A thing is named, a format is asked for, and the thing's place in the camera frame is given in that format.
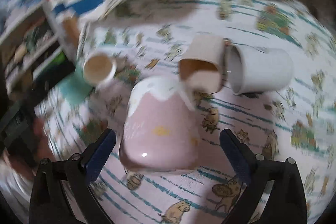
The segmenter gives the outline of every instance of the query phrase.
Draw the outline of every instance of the cartoon character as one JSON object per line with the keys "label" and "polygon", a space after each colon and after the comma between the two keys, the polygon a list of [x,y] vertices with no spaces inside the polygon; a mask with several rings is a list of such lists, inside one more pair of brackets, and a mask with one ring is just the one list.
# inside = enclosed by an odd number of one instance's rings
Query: cartoon character
{"label": "cartoon character", "polygon": [[310,207],[311,207],[310,200],[306,202],[306,206],[307,206],[307,217],[309,218],[309,216],[310,216]]}
{"label": "cartoon character", "polygon": [[135,55],[137,58],[142,58],[146,54],[147,48],[145,46],[141,46],[138,53]]}
{"label": "cartoon character", "polygon": [[123,70],[116,73],[115,77],[127,84],[134,85],[140,75],[141,71],[135,65],[128,64]]}
{"label": "cartoon character", "polygon": [[254,4],[253,4],[252,0],[240,0],[239,4],[254,7]]}
{"label": "cartoon character", "polygon": [[100,201],[102,201],[103,199],[101,198],[101,196],[106,192],[107,189],[106,183],[103,181],[99,182],[95,181],[90,183],[90,187],[93,191],[94,196]]}
{"label": "cartoon character", "polygon": [[250,139],[248,137],[248,133],[244,130],[240,130],[239,132],[235,132],[235,136],[241,143],[249,143]]}
{"label": "cartoon character", "polygon": [[123,30],[121,37],[124,41],[124,45],[127,46],[129,43],[129,29],[127,27]]}
{"label": "cartoon character", "polygon": [[306,113],[306,117],[307,117],[308,125],[310,127],[312,127],[313,126],[313,120],[311,118],[311,115],[308,112]]}
{"label": "cartoon character", "polygon": [[121,97],[121,95],[112,98],[112,100],[110,101],[110,103],[107,105],[107,109],[109,111],[109,114],[114,116],[118,106],[120,105],[121,101],[123,100],[123,98]]}
{"label": "cartoon character", "polygon": [[173,204],[167,209],[164,215],[158,214],[162,217],[161,223],[179,224],[183,214],[190,211],[190,204],[186,199]]}
{"label": "cartoon character", "polygon": [[102,132],[107,128],[107,121],[89,120],[89,122],[83,126],[82,129],[75,128],[84,144],[88,146],[90,143],[94,143]]}
{"label": "cartoon character", "polygon": [[305,53],[306,55],[314,59],[314,57],[317,54],[319,54],[319,52],[317,51],[317,47],[320,46],[320,41],[317,37],[317,34],[313,32],[308,34],[306,37],[306,41],[307,41],[307,46],[305,49]]}
{"label": "cartoon character", "polygon": [[106,32],[104,44],[105,45],[116,45],[117,44],[117,38],[112,29]]}
{"label": "cartoon character", "polygon": [[160,59],[152,59],[152,61],[145,67],[145,69],[153,69],[156,64],[160,61]]}
{"label": "cartoon character", "polygon": [[273,101],[273,105],[275,106],[275,109],[273,110],[273,114],[275,115],[275,117],[285,121],[284,116],[285,108],[283,107],[282,103],[279,100],[277,100]]}
{"label": "cartoon character", "polygon": [[285,98],[288,106],[291,109],[295,109],[296,108],[296,103],[294,101],[294,90],[292,88],[289,88],[288,90],[286,90],[286,98]]}
{"label": "cartoon character", "polygon": [[158,37],[162,37],[162,43],[166,44],[166,43],[169,43],[170,40],[172,40],[172,36],[171,36],[171,31],[170,31],[170,28],[169,28],[170,25],[163,25],[163,27],[158,30],[156,32],[156,35]]}
{"label": "cartoon character", "polygon": [[261,32],[276,35],[281,39],[286,39],[302,48],[302,45],[295,38],[290,36],[290,24],[293,23],[276,5],[269,4],[264,11],[260,12],[256,29]]}
{"label": "cartoon character", "polygon": [[301,121],[296,121],[292,127],[291,145],[308,151],[320,151],[316,146],[314,129],[305,127]]}
{"label": "cartoon character", "polygon": [[139,47],[142,43],[142,38],[144,37],[143,33],[140,32],[136,35],[136,47]]}
{"label": "cartoon character", "polygon": [[334,126],[330,122],[327,122],[327,135],[334,135]]}
{"label": "cartoon character", "polygon": [[329,176],[324,176],[323,185],[320,191],[320,197],[325,196],[328,181],[329,181]]}
{"label": "cartoon character", "polygon": [[175,57],[182,54],[182,49],[180,48],[180,44],[174,44],[171,46],[169,52],[166,53],[166,59],[169,61],[173,61]]}
{"label": "cartoon character", "polygon": [[330,144],[327,148],[327,153],[329,153],[328,156],[328,166],[327,168],[330,169],[334,163],[334,145]]}
{"label": "cartoon character", "polygon": [[304,189],[306,190],[307,194],[312,194],[313,190],[315,188],[314,183],[315,183],[315,179],[316,179],[316,169],[312,168],[310,170],[310,173],[306,176],[306,180],[304,182]]}
{"label": "cartoon character", "polygon": [[207,109],[208,115],[204,118],[203,122],[201,123],[203,128],[206,128],[206,132],[209,130],[212,134],[215,129],[219,129],[217,124],[219,122],[219,112],[218,108],[210,107]]}
{"label": "cartoon character", "polygon": [[315,97],[315,103],[311,105],[313,110],[313,116],[318,118],[319,117],[319,110],[323,107],[324,104],[324,95],[318,94]]}
{"label": "cartoon character", "polygon": [[194,101],[196,106],[201,104],[202,99],[213,99],[212,94],[202,93],[202,92],[194,92]]}
{"label": "cartoon character", "polygon": [[142,179],[143,175],[140,173],[130,174],[130,176],[127,176],[127,188],[131,191],[135,191],[140,187]]}
{"label": "cartoon character", "polygon": [[275,134],[274,130],[267,130],[265,132],[268,136],[266,139],[265,146],[263,147],[261,154],[268,160],[274,160],[275,154],[278,152],[277,145],[278,136]]}
{"label": "cartoon character", "polygon": [[231,1],[220,0],[218,6],[218,15],[220,20],[226,20],[232,14]]}
{"label": "cartoon character", "polygon": [[319,70],[316,74],[312,74],[310,78],[315,86],[316,92],[322,91],[322,85],[325,78],[324,72]]}
{"label": "cartoon character", "polygon": [[225,212],[229,213],[232,206],[236,204],[236,201],[239,198],[241,185],[237,180],[229,180],[226,184],[216,184],[212,186],[212,192],[222,198],[219,203],[216,205],[215,210],[218,210],[220,207],[224,206]]}
{"label": "cartoon character", "polygon": [[336,54],[336,40],[334,37],[331,37],[330,40],[329,40],[329,49],[334,53]]}

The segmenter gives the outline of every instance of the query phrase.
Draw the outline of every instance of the screw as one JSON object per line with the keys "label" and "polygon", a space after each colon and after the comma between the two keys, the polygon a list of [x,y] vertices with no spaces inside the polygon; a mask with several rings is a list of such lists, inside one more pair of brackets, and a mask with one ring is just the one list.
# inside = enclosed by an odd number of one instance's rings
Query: screw
{"label": "screw", "polygon": [[45,165],[45,164],[48,163],[48,161],[49,161],[48,158],[44,158],[44,159],[41,160],[41,163],[42,163],[43,165]]}
{"label": "screw", "polygon": [[289,162],[290,164],[294,164],[294,163],[295,163],[295,160],[294,160],[293,158],[288,158],[287,160],[288,160],[288,162]]}
{"label": "screw", "polygon": [[257,160],[264,160],[264,159],[265,159],[265,157],[264,157],[262,154],[256,154],[256,155],[255,155],[255,158],[256,158]]}
{"label": "screw", "polygon": [[71,159],[72,159],[72,160],[78,160],[80,157],[81,157],[81,155],[80,155],[79,153],[76,153],[76,154],[73,154],[73,155],[71,156]]}

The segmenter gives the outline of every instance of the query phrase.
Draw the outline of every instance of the white mug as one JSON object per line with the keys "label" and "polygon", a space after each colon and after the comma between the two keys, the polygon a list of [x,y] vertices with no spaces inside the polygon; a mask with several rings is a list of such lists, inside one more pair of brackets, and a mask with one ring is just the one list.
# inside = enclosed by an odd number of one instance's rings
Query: white mug
{"label": "white mug", "polygon": [[89,85],[100,89],[105,87],[117,71],[117,60],[102,50],[90,53],[83,66],[83,78]]}
{"label": "white mug", "polygon": [[293,61],[277,48],[233,45],[226,57],[228,82],[235,94],[280,90],[293,76]]}

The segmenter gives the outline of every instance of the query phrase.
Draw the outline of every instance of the tablecloth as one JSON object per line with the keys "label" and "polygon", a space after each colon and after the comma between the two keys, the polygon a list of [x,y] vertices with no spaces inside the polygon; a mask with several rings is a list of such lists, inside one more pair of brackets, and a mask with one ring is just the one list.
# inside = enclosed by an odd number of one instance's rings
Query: tablecloth
{"label": "tablecloth", "polygon": [[[150,75],[178,77],[179,58],[194,36],[204,33],[231,44],[285,49],[295,66],[292,82],[283,90],[248,96],[234,95],[226,82],[219,93],[196,93],[203,128],[200,167],[183,176],[135,174],[127,180],[118,149],[132,87]],[[219,146],[224,128],[254,153],[296,160],[313,223],[336,191],[335,45],[330,32],[298,3],[132,0],[106,20],[87,24],[78,49],[79,66],[89,52],[103,48],[124,58],[126,68],[78,106],[53,90],[39,113],[48,118],[50,146],[59,159],[83,151],[106,127],[117,133],[94,186],[115,223],[221,223],[244,190]],[[265,189],[254,219],[268,193]]]}

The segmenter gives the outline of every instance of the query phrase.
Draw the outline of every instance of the blue stripe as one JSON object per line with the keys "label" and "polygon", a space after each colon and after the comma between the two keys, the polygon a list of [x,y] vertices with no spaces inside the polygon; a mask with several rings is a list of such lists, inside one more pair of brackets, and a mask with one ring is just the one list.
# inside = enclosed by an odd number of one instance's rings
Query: blue stripe
{"label": "blue stripe", "polygon": [[113,201],[112,198],[109,197],[108,194],[104,193],[103,196],[110,201],[118,210],[120,210],[121,212],[123,212],[125,215],[129,216],[130,218],[134,219],[136,222],[141,223],[139,220],[137,220],[135,217],[131,216],[127,211],[125,211],[123,208],[120,207],[120,205],[116,202]]}
{"label": "blue stripe", "polygon": [[204,176],[204,177],[206,177],[206,178],[208,178],[208,179],[211,179],[211,180],[214,180],[214,181],[223,183],[223,184],[227,184],[227,179],[223,179],[223,178],[221,178],[221,177],[218,177],[218,176],[209,174],[208,172],[204,172],[204,171],[202,171],[201,169],[197,169],[197,172],[198,172],[201,176]]}
{"label": "blue stripe", "polygon": [[167,188],[161,186],[160,184],[156,183],[154,180],[151,180],[147,177],[144,177],[144,180],[149,182],[150,184],[152,184],[155,188],[159,189],[161,192],[166,193],[173,198],[177,198],[180,201],[186,200],[187,203],[190,203],[190,207],[196,208],[198,210],[202,210],[203,212],[211,214],[211,215],[216,216],[216,217],[224,218],[224,217],[227,216],[226,213],[222,213],[222,212],[218,212],[216,210],[209,209],[207,207],[204,207],[204,206],[201,206],[199,204],[193,203],[190,200],[182,198],[182,197],[178,196],[177,194],[173,193],[172,191],[170,191],[169,189],[167,189]]}
{"label": "blue stripe", "polygon": [[223,105],[223,104],[221,104],[221,103],[213,102],[212,100],[210,100],[210,102],[213,103],[213,104],[219,105],[219,106],[221,106],[221,107],[225,107],[225,108],[227,108],[227,109],[233,110],[233,111],[235,111],[235,112],[241,112],[241,113],[244,113],[244,114],[246,114],[246,115],[249,115],[249,116],[251,116],[251,117],[253,117],[253,118],[256,118],[256,119],[258,119],[258,120],[261,120],[261,121],[263,121],[263,122],[273,123],[273,122],[272,122],[271,120],[269,120],[269,119],[265,119],[265,118],[263,118],[263,117],[253,115],[253,114],[248,113],[248,112],[246,112],[246,111],[240,110],[240,109],[238,109],[238,108],[236,108],[236,107]]}
{"label": "blue stripe", "polygon": [[102,3],[103,0],[80,0],[79,2],[73,3],[69,6],[59,4],[54,8],[53,12],[55,12],[55,14],[58,15],[60,12],[72,8],[76,11],[78,15],[82,15],[97,8]]}
{"label": "blue stripe", "polygon": [[[116,182],[118,182],[119,184],[123,185],[124,187],[127,188],[127,185],[122,182],[120,179],[118,179],[115,174],[113,174],[112,172],[110,172],[107,168],[103,168],[106,173],[113,178]],[[158,213],[162,213],[162,211],[159,208],[156,208],[154,205],[152,205],[151,203],[149,203],[148,201],[146,201],[145,199],[143,199],[142,197],[140,197],[135,191],[130,191],[130,193],[132,195],[134,195],[136,198],[138,198],[139,200],[141,200],[143,203],[145,203],[147,206],[151,207],[154,211],[158,212]]]}
{"label": "blue stripe", "polygon": [[[199,198],[204,198],[204,197],[202,197],[202,196],[196,194],[195,192],[189,191],[188,189],[185,189],[184,187],[175,184],[174,182],[170,181],[169,179],[167,179],[167,178],[165,178],[165,177],[160,176],[160,178],[162,178],[163,180],[169,182],[169,183],[172,184],[172,185],[175,185],[175,186],[178,187],[179,189],[181,189],[181,190],[183,190],[183,191],[185,191],[185,192],[187,192],[187,193],[189,193],[189,194],[195,195],[195,196],[197,196],[197,197],[199,197]],[[213,203],[213,204],[217,204],[217,203],[218,203],[217,201],[214,201],[214,200],[209,199],[209,198],[205,198],[205,199],[206,199],[207,201]]]}
{"label": "blue stripe", "polygon": [[240,106],[240,105],[232,104],[232,103],[229,103],[229,102],[227,102],[227,101],[223,101],[223,100],[221,100],[221,99],[213,98],[212,100],[218,100],[218,101],[221,101],[221,102],[226,103],[226,104],[228,104],[228,105],[238,106],[238,107],[241,107],[241,108],[244,108],[244,109],[247,109],[247,110],[251,110],[250,108],[246,108],[246,107],[243,107],[243,106]]}
{"label": "blue stripe", "polygon": [[210,143],[210,144],[212,144],[212,145],[221,146],[221,145],[219,145],[218,143],[214,143],[214,142],[212,142],[212,141],[208,141],[208,140],[206,140],[206,139],[204,139],[204,138],[202,138],[202,141],[206,141],[206,142],[208,142],[208,143]]}
{"label": "blue stripe", "polygon": [[105,181],[101,175],[99,175],[100,179],[105,182],[105,184],[107,185],[107,187],[110,188],[110,190],[115,193],[118,197],[120,197],[123,201],[125,201],[128,205],[132,206],[133,208],[135,208],[138,212],[142,213],[144,216],[150,218],[151,220],[155,221],[156,223],[160,223],[159,221],[157,221],[156,219],[150,217],[149,215],[146,215],[145,213],[143,213],[142,211],[140,211],[137,207],[135,207],[131,202],[129,202],[127,199],[125,199],[119,192],[117,192],[107,181]]}
{"label": "blue stripe", "polygon": [[[115,158],[119,159],[118,155],[115,154],[114,152],[112,152],[111,155],[114,156]],[[120,183],[120,184],[122,184],[122,185],[124,185],[124,186],[126,187],[126,185],[125,185],[121,180],[119,180],[114,174],[112,174],[108,169],[106,169],[106,168],[104,167],[104,170],[106,171],[106,173],[108,173],[108,174],[110,175],[111,178],[113,178],[115,181],[117,181],[118,183]],[[208,178],[210,178],[210,179],[211,179],[211,176],[212,176],[212,179],[213,179],[213,180],[215,180],[215,181],[219,181],[219,180],[220,180],[221,183],[226,183],[226,184],[227,184],[227,180],[222,179],[222,178],[220,178],[220,177],[213,176],[213,175],[208,174],[208,173],[206,173],[206,172],[203,172],[202,175],[204,175],[204,176],[206,176],[206,177],[208,177]],[[146,182],[149,182],[150,184],[152,184],[155,188],[159,189],[161,192],[165,192],[165,193],[167,193],[169,196],[171,196],[171,197],[173,197],[173,198],[177,198],[177,199],[179,199],[180,201],[185,200],[185,198],[182,198],[182,197],[178,196],[178,195],[175,194],[174,192],[172,192],[172,191],[168,190],[167,188],[161,186],[160,184],[156,183],[154,180],[151,180],[151,179],[149,179],[148,177],[145,177],[145,176],[143,177],[143,179],[144,179]],[[148,201],[145,201],[143,198],[139,197],[139,195],[138,195],[137,193],[135,193],[134,191],[131,191],[131,193],[132,193],[135,197],[139,198],[141,201],[144,201],[146,205],[151,206],[154,210],[158,211],[159,213],[162,213],[158,208],[156,208],[156,207],[154,207],[153,205],[151,205]],[[209,208],[207,208],[207,207],[204,207],[204,206],[201,206],[201,205],[199,205],[199,204],[193,203],[193,202],[191,202],[191,201],[189,201],[189,200],[187,200],[187,202],[188,202],[188,203],[191,203],[191,204],[190,204],[191,207],[194,207],[194,208],[196,208],[196,209],[198,209],[198,210],[202,210],[202,211],[204,211],[205,213],[211,214],[211,215],[213,215],[213,216],[217,216],[217,217],[222,217],[222,218],[224,218],[224,217],[226,217],[226,215],[227,215],[226,213],[221,213],[221,212],[217,212],[216,210],[211,210],[211,209],[209,209]]]}
{"label": "blue stripe", "polygon": [[242,31],[242,32],[248,32],[248,33],[251,33],[251,34],[258,35],[258,36],[260,36],[260,37],[265,37],[265,36],[264,36],[264,35],[262,35],[262,34],[255,33],[255,32],[250,32],[250,31],[247,31],[247,30],[239,29],[239,28],[228,27],[228,26],[227,26],[227,28],[229,28],[229,29],[234,29],[234,30],[238,30],[238,31]]}

